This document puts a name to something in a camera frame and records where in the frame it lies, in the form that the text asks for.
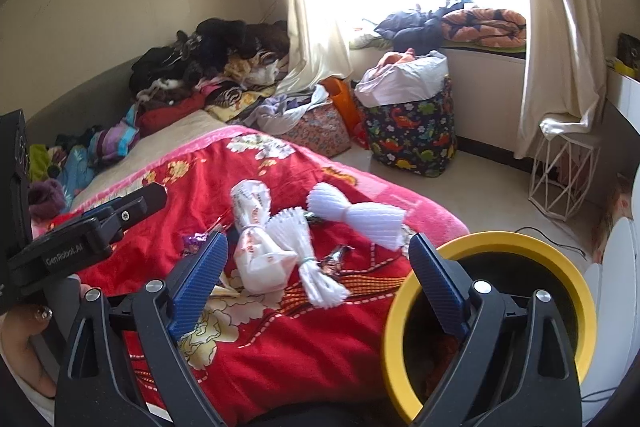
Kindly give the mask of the person's left hand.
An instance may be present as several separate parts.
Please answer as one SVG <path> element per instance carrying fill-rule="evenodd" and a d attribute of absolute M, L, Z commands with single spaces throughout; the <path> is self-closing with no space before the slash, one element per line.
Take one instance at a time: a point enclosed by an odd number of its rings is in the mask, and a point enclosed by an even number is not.
<path fill-rule="evenodd" d="M 1 317 L 1 353 L 16 381 L 53 399 L 56 384 L 44 369 L 32 347 L 32 337 L 40 335 L 50 324 L 53 311 L 45 305 L 19 305 Z"/>

